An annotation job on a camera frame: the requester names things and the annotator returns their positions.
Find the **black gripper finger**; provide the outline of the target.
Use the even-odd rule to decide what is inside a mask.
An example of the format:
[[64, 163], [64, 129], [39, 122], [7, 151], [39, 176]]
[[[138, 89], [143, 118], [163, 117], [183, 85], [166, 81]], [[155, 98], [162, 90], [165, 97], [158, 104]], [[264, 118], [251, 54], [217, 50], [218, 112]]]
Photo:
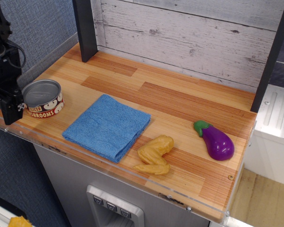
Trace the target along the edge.
[[11, 125], [23, 117], [23, 96], [5, 97], [0, 99], [0, 107], [6, 125]]

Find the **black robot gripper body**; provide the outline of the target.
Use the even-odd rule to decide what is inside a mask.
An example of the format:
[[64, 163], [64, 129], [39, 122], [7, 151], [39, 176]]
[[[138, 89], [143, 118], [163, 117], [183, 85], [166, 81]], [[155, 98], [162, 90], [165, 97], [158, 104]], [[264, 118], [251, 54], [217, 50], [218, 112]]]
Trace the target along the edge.
[[18, 55], [0, 56], [0, 102], [11, 102], [10, 106], [21, 108], [23, 96], [17, 84], [22, 74]]

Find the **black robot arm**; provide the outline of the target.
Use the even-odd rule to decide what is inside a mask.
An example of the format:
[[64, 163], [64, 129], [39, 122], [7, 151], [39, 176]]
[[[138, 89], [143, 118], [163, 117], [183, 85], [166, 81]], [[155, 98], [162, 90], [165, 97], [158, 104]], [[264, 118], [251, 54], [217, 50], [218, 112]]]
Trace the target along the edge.
[[24, 110], [24, 98], [17, 79], [22, 74], [26, 59], [20, 60], [23, 49], [9, 40], [12, 34], [10, 22], [0, 7], [0, 108], [6, 125], [21, 119]]

